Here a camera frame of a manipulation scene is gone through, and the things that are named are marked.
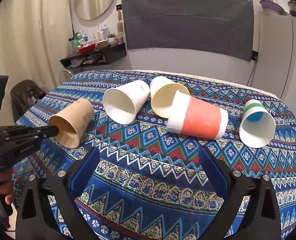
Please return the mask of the person's left hand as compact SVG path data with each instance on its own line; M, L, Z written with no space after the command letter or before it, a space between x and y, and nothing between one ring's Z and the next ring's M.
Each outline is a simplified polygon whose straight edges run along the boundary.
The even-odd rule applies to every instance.
M0 172L0 196L3 195L6 204L13 202L12 169Z

